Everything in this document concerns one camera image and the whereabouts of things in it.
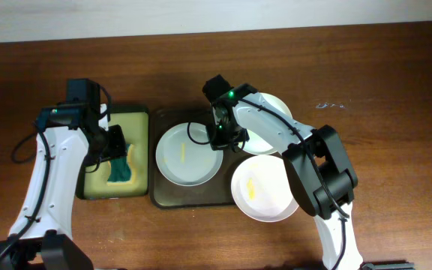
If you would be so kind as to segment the yellow green sponge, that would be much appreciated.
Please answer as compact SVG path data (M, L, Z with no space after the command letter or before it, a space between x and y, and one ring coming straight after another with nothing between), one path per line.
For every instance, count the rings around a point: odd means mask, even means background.
M107 179L108 185L129 185L136 180L136 169L133 165L132 154L134 144L126 145L127 155L109 162L110 174Z

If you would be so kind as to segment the white plate with yellow streak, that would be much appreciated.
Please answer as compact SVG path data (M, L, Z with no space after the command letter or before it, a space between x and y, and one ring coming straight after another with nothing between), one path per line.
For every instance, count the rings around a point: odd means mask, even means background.
M221 168L222 151L210 145L199 145L188 136L188 123L177 124L166 131L157 143L157 168L176 185L193 187L208 182Z

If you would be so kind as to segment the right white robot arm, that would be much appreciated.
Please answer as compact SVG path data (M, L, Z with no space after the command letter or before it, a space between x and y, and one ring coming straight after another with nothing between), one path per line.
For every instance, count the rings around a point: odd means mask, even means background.
M358 178L337 131L302 124L274 108L253 86L207 82L214 150L247 142L252 131L283 160L289 189L316 224L327 269L360 269L363 259L352 224Z

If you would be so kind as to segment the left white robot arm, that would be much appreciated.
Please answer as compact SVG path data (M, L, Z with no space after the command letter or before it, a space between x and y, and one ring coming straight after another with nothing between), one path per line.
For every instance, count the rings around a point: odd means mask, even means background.
M71 215L81 170L126 154L122 129L109 120L109 106L100 103L40 111L31 180L7 239L0 241L0 269L93 269L73 240Z

